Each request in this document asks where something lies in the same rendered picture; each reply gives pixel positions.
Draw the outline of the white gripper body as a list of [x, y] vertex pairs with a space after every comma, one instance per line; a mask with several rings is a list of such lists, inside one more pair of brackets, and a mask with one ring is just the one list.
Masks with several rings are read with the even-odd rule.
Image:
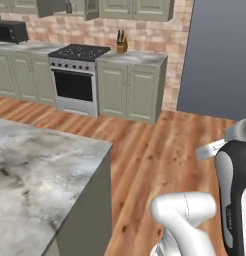
[[198, 160], [203, 161], [214, 157], [219, 149], [225, 145], [225, 140], [220, 139], [210, 144], [201, 146], [195, 150], [195, 156]]

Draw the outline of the green two-door base cupboard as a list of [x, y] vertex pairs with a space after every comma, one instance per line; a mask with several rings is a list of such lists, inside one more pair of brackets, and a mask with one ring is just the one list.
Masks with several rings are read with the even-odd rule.
[[110, 51], [96, 60], [102, 115], [155, 124], [162, 110], [168, 56]]

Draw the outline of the wooden knife block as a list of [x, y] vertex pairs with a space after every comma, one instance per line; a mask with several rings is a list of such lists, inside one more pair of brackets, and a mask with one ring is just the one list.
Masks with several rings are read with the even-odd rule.
[[125, 36], [125, 33], [123, 30], [119, 30], [117, 33], [117, 39], [116, 39], [116, 52], [123, 54], [128, 49], [128, 42], [127, 37]]

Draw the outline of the silver oven with black hob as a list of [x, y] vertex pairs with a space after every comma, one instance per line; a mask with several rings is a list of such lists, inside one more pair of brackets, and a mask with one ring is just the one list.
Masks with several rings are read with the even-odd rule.
[[69, 44], [48, 54], [58, 110], [97, 117], [96, 59], [110, 47]]

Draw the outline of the marble-topped kitchen island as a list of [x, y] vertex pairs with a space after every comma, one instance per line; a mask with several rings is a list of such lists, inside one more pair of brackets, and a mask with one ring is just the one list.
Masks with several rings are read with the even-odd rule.
[[111, 149], [0, 119], [0, 256], [104, 256]]

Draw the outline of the green base cupboard run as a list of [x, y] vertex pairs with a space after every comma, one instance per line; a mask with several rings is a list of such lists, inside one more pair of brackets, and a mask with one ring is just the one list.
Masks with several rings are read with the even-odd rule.
[[0, 42], [0, 96], [55, 105], [48, 54], [62, 44]]

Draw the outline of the green extractor hood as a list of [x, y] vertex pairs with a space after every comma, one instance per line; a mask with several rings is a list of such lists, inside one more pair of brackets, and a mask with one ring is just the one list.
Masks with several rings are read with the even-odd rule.
[[99, 17], [98, 0], [35, 0], [40, 18], [53, 15], [80, 16], [85, 21]]

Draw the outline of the black toaster oven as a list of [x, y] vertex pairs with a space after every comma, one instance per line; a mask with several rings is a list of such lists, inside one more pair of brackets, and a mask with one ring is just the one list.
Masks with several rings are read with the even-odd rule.
[[29, 35], [25, 22], [0, 20], [0, 42], [19, 44], [28, 40]]

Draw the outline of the green wall cupboards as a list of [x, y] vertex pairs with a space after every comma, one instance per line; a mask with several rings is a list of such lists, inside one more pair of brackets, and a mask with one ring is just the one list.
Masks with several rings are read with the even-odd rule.
[[175, 0], [99, 0], [101, 18], [168, 22]]

